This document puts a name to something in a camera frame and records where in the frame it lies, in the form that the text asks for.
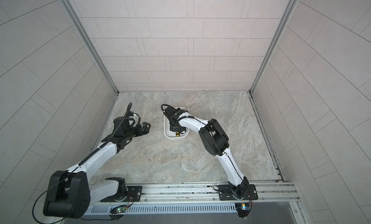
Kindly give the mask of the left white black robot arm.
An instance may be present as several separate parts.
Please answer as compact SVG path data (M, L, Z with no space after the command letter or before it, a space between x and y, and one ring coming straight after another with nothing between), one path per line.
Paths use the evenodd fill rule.
M133 138L149 133L151 125L140 122L132 111L114 119L114 129L102 144L83 160L65 171L56 171L49 180L43 214L61 218L81 218L88 207L99 201L134 200L124 178L110 177L97 185L89 180L109 159L119 153Z

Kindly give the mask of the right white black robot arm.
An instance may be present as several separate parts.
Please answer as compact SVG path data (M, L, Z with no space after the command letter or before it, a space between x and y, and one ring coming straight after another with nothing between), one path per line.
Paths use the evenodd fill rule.
M237 166L230 150L229 137L217 120L203 120L190 115L186 109L167 104L162 104L161 110L169 121L171 132L182 133L190 129L199 134L205 149L222 165L235 198L243 199L251 195L249 181Z

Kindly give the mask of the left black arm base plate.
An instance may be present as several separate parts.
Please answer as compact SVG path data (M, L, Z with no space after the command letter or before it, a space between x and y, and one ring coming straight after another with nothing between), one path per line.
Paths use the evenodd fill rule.
M102 199L101 202L139 202L141 199L142 189L142 186L127 186L127 191L124 195L117 193L113 196Z

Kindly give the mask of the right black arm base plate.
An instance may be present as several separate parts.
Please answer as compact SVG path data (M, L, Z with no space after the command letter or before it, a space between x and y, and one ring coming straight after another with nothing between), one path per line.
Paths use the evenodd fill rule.
M213 187L219 194L221 201L234 201L234 200L258 200L258 193L255 185L243 185L241 188L233 186L232 184L221 184Z

